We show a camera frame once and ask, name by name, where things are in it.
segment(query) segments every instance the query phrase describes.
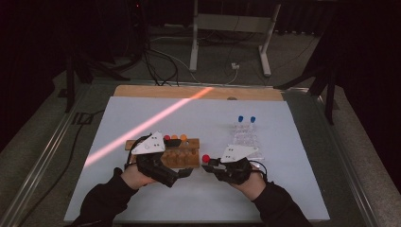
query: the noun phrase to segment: metal leg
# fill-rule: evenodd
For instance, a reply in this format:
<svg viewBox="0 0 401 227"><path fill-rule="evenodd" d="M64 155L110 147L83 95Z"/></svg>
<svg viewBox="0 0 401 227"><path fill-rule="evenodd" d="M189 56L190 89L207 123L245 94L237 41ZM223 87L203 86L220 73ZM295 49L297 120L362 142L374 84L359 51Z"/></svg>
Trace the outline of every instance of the metal leg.
<svg viewBox="0 0 401 227"><path fill-rule="evenodd" d="M276 23L278 12L280 11L280 7L281 7L281 5L279 5L279 4L274 7L274 12L273 12L272 16L270 17L270 24L269 24L268 32L266 34L266 40L263 43L263 45L259 45L259 56L260 56L260 61L262 63L263 75L265 77L271 76L271 70L270 70L268 56L266 54L266 51L268 50L268 45L269 45L269 42L271 39L271 35L274 31L274 26Z"/></svg>
<svg viewBox="0 0 401 227"><path fill-rule="evenodd" d="M194 32L192 37L191 60L189 62L189 71L197 72L198 63L198 0L194 0Z"/></svg>

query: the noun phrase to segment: projected light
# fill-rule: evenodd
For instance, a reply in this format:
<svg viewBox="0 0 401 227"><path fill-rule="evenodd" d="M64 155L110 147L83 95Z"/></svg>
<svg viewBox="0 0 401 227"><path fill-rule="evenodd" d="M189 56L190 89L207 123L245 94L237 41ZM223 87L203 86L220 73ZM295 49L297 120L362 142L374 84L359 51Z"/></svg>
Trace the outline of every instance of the projected light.
<svg viewBox="0 0 401 227"><path fill-rule="evenodd" d="M118 137L117 139L112 141L110 144L105 146L104 148L101 148L101 149L95 151L93 154L89 155L86 160L84 168L90 166L97 160L101 159L102 157L107 155L109 152L113 151L115 148L117 148L121 144L125 144L127 140L131 140L132 138L137 137L138 135L140 135L140 133L142 131L147 130L149 127L151 127L154 124L156 124L157 122L163 120L168 115L173 114L178 109L180 109L182 106L184 106L185 104L190 102L192 99L201 98L212 90L213 90L213 88L207 87L207 88L202 89L198 93L194 94L190 98L183 98L183 99L179 100L178 102L176 102L174 105L168 107L167 109L165 109L165 110L157 113L153 117L149 118L147 121L145 121L144 123L142 123L135 129L132 129L131 131L127 131L125 134L121 135L120 137Z"/></svg>

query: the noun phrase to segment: red ball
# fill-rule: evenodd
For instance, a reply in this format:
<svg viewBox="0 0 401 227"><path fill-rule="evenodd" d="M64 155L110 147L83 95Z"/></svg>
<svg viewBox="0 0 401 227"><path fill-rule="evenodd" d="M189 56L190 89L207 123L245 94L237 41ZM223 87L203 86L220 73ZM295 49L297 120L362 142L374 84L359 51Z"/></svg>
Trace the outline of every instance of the red ball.
<svg viewBox="0 0 401 227"><path fill-rule="evenodd" d="M202 160L204 163L209 163L210 157L209 157L209 155L207 155L207 154L203 154L203 156L201 157L201 160Z"/></svg>

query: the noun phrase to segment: sleeve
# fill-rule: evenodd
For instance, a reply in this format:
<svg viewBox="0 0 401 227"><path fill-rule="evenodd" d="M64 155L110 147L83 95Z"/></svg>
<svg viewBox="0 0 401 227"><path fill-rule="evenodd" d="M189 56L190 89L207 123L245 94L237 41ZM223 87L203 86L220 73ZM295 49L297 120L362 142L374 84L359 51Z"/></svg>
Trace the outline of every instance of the sleeve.
<svg viewBox="0 0 401 227"><path fill-rule="evenodd" d="M286 189L274 183L267 183L253 203L269 227L312 226Z"/></svg>
<svg viewBox="0 0 401 227"><path fill-rule="evenodd" d="M116 168L113 177L105 184L96 185L86 195L80 214L70 227L110 227L116 215L127 209L127 203L138 190L131 189L120 177Z"/></svg>

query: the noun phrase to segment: white device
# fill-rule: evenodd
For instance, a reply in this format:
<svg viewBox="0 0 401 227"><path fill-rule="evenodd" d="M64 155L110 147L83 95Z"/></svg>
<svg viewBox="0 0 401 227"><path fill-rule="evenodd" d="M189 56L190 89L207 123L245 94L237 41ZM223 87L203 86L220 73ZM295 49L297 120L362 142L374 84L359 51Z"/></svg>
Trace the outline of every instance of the white device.
<svg viewBox="0 0 401 227"><path fill-rule="evenodd" d="M222 163L233 163L257 151L259 151L258 147L228 145L227 148L224 150L223 156L221 157L220 161Z"/></svg>
<svg viewBox="0 0 401 227"><path fill-rule="evenodd" d="M153 133L148 139L136 146L131 154L147 154L163 152L166 150L163 136L159 131Z"/></svg>

